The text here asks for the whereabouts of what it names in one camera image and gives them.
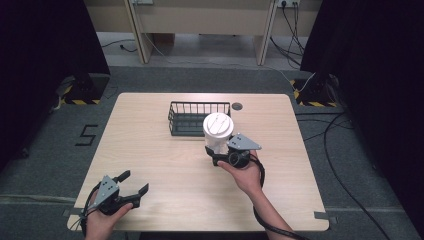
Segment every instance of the gray carpet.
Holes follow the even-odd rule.
[[[82,239],[80,232],[67,230],[62,213],[70,209],[79,193],[108,117],[122,92],[220,92],[281,93],[292,98],[299,126],[316,176],[324,206],[331,219],[325,232],[301,233],[311,239],[385,239],[376,225],[343,190],[324,151],[322,133],[343,108],[296,105],[286,79],[272,70],[131,68],[111,67],[111,79],[99,105],[62,105],[38,131],[26,159],[11,161],[0,174],[0,239]],[[289,79],[307,73],[286,72]],[[386,180],[373,169],[348,116],[327,134],[327,149],[339,178],[365,206],[391,239],[420,239]],[[91,146],[75,146],[96,135]],[[151,238],[224,239],[223,235],[144,234]],[[130,233],[129,239],[138,239]],[[233,235],[234,239],[245,239]],[[111,239],[125,239],[116,232]]]

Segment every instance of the wire basket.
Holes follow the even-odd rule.
[[[203,121],[211,113],[231,117],[229,102],[177,102],[169,107],[169,130],[172,136],[204,137]]]

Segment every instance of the human hand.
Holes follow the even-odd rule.
[[[257,161],[257,153],[255,150],[251,150],[250,154],[253,155],[252,161]],[[229,163],[224,161],[218,161],[218,166],[229,172],[237,183],[237,186],[245,192],[249,197],[252,194],[262,191],[260,184],[261,173],[259,167],[250,161],[249,164],[242,169],[235,168]]]
[[[93,194],[90,204],[96,199],[98,190]],[[113,232],[115,224],[133,207],[132,203],[122,206],[116,213],[107,216],[99,210],[92,210],[88,213],[86,240],[106,240]]]

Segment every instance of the wooden table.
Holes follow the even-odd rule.
[[[212,165],[203,137],[171,136],[171,101],[239,102],[231,110],[234,133],[262,146],[264,192],[294,230],[324,231],[325,212],[289,97],[282,94],[124,93],[116,102],[75,208],[83,208],[104,175],[131,170],[120,195],[150,183],[133,209],[116,225],[126,231],[263,231],[249,198],[232,176]],[[78,217],[71,215],[70,227]]]

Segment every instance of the black backdrop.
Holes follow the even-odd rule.
[[[339,78],[341,95],[370,159],[421,237],[423,26],[421,0],[323,0],[301,66]]]
[[[0,171],[30,144],[68,76],[109,74],[83,0],[0,1]]]

